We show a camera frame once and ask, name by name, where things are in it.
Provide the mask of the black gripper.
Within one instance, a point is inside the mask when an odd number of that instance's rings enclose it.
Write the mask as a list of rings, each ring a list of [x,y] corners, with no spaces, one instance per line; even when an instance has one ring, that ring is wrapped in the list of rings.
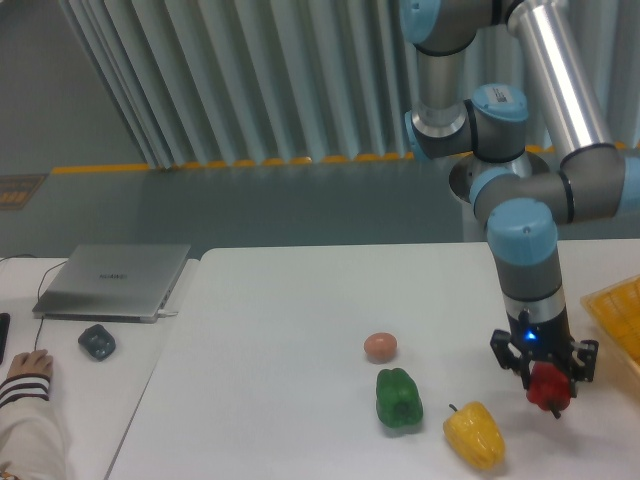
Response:
[[[516,319],[508,314],[507,318],[511,332],[494,330],[490,346],[500,367],[519,376],[525,391],[530,388],[533,360],[563,368],[572,398],[577,397],[580,382],[593,381],[599,342],[573,340],[565,309],[541,323],[529,323],[526,315]]]

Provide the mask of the striped cream sleeve forearm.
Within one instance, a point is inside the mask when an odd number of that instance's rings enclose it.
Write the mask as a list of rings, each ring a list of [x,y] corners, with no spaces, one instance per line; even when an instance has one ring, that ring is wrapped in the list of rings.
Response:
[[[65,479],[62,430],[49,401],[50,380],[21,374],[1,384],[1,477]]]

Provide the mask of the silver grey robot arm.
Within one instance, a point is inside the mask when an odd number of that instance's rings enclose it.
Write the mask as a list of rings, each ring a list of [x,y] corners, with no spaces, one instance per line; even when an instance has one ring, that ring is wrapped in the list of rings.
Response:
[[[469,153],[481,169],[468,200],[484,228],[509,321],[490,345],[499,365],[529,387],[537,363],[570,387],[593,379],[599,345],[569,328],[558,227],[639,207],[639,162],[620,154],[589,82],[562,1],[404,1],[404,39],[418,56],[419,94],[405,116],[418,157]],[[559,159],[557,171],[523,175],[527,102],[504,84],[459,92],[466,48],[503,25],[518,40]]]

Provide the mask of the person's hand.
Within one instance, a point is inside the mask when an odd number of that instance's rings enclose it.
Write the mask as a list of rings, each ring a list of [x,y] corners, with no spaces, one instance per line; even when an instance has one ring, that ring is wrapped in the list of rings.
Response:
[[[19,376],[40,376],[51,379],[53,357],[46,349],[16,355],[9,366],[7,378],[13,379]]]

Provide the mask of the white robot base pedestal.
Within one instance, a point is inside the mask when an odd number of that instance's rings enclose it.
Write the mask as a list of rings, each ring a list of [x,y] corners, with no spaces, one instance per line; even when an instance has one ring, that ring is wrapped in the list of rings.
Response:
[[[473,153],[465,154],[452,167],[448,182],[452,194],[462,204],[462,229],[465,242],[483,242],[483,228],[476,221],[469,203],[469,192],[477,176],[492,168],[506,168],[519,177],[547,173],[549,165],[537,154],[525,151],[519,157],[504,163],[489,163]]]

